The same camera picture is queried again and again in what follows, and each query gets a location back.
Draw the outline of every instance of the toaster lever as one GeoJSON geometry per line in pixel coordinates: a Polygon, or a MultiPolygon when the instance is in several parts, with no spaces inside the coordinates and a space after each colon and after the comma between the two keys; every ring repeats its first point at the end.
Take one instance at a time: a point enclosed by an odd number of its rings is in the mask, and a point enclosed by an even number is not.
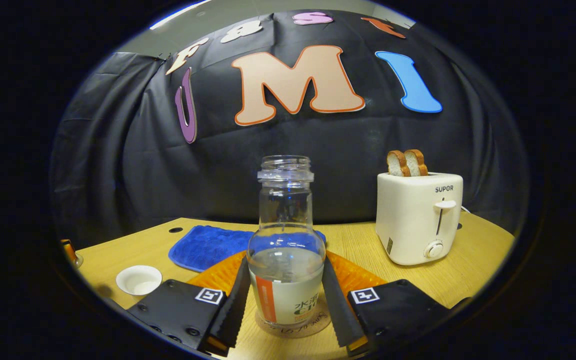
{"type": "Polygon", "coordinates": [[[452,209],[454,207],[457,206],[457,202],[455,202],[454,200],[445,200],[445,201],[439,201],[437,203],[435,203],[435,207],[439,208],[439,209],[452,209]]]}

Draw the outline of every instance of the foam letter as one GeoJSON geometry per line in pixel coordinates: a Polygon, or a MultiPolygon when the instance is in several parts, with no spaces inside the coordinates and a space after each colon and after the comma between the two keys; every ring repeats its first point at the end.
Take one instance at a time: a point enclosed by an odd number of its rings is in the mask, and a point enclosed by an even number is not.
{"type": "Polygon", "coordinates": [[[442,105],[430,94],[426,84],[413,66],[413,59],[406,55],[388,51],[374,53],[379,59],[385,60],[397,75],[401,86],[404,88],[404,96],[401,103],[409,110],[418,113],[438,113],[442,111],[442,105]]]}
{"type": "Polygon", "coordinates": [[[324,13],[298,13],[292,17],[297,25],[326,24],[331,23],[332,18],[324,13]]]}
{"type": "Polygon", "coordinates": [[[233,41],[240,37],[245,37],[246,35],[254,34],[259,30],[263,29],[263,27],[261,27],[260,24],[261,21],[253,20],[247,23],[242,23],[242,25],[239,25],[238,27],[233,27],[232,29],[228,30],[228,32],[226,32],[226,36],[221,38],[221,43],[226,44],[229,41],[233,41]]]}
{"type": "Polygon", "coordinates": [[[176,114],[179,118],[179,125],[181,125],[181,132],[183,138],[188,144],[192,144],[197,139],[197,114],[195,112],[195,101],[193,100],[193,91],[190,89],[190,71],[188,68],[181,80],[181,86],[176,89],[174,94],[174,104],[176,105],[176,114]],[[188,119],[184,114],[184,105],[181,100],[181,94],[185,94],[185,104],[188,107],[188,119]]]}
{"type": "Polygon", "coordinates": [[[174,60],[174,64],[166,71],[166,75],[169,75],[173,71],[181,68],[186,63],[186,58],[192,57],[199,49],[199,46],[204,45],[208,42],[208,38],[202,38],[201,40],[195,42],[194,44],[186,47],[185,49],[179,51],[176,55],[176,60],[174,60]]]}
{"type": "Polygon", "coordinates": [[[269,121],[277,109],[266,103],[264,87],[290,114],[297,114],[304,102],[308,84],[315,96],[310,107],[316,112],[354,112],[366,105],[353,91],[341,63],[340,47],[313,45],[304,48],[292,68],[268,52],[245,55],[232,62],[241,71],[242,109],[235,123],[242,126],[269,121]]]}
{"type": "Polygon", "coordinates": [[[376,18],[368,17],[362,17],[361,20],[370,22],[372,25],[374,25],[375,28],[382,30],[382,32],[387,32],[388,34],[395,35],[398,38],[406,39],[406,36],[403,36],[402,34],[395,31],[392,26],[388,25],[388,23],[383,23],[376,18]]]}

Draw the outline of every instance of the supor logo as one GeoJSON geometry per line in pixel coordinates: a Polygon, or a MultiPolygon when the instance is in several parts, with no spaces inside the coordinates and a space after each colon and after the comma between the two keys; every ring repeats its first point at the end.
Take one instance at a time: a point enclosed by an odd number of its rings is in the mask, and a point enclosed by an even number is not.
{"type": "Polygon", "coordinates": [[[222,290],[208,289],[204,287],[194,298],[196,300],[203,301],[204,303],[219,305],[219,302],[222,301],[223,296],[224,292],[222,290]]]}
{"type": "Polygon", "coordinates": [[[373,289],[372,287],[368,287],[367,289],[350,291],[350,294],[352,294],[352,298],[354,299],[355,304],[370,303],[372,301],[379,300],[377,292],[375,292],[375,289],[373,289]]]}
{"type": "Polygon", "coordinates": [[[453,191],[453,185],[437,186],[434,188],[434,192],[436,192],[436,193],[450,192],[450,191],[453,191]]]}

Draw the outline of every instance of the orange stripe on label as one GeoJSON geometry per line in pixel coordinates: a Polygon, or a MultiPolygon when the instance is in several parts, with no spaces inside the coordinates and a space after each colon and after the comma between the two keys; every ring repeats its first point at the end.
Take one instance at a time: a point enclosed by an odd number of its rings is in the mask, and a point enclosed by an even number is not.
{"type": "Polygon", "coordinates": [[[259,303],[261,303],[261,311],[263,312],[263,317],[267,321],[277,322],[277,317],[275,315],[275,299],[273,298],[273,283],[272,281],[266,280],[265,278],[260,278],[255,276],[256,289],[259,292],[259,303]]]}

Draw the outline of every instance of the letter m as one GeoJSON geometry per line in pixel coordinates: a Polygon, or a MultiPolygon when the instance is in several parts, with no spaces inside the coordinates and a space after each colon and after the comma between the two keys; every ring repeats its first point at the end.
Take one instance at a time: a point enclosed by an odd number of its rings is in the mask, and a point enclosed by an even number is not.
{"type": "Polygon", "coordinates": [[[366,105],[353,90],[339,55],[340,47],[313,45],[304,48],[292,68],[268,52],[245,55],[232,62],[241,71],[242,109],[235,123],[242,126],[263,123],[275,117],[277,109],[266,103],[264,87],[290,114],[302,108],[311,80],[315,96],[310,107],[320,113],[355,112],[366,105]]]}

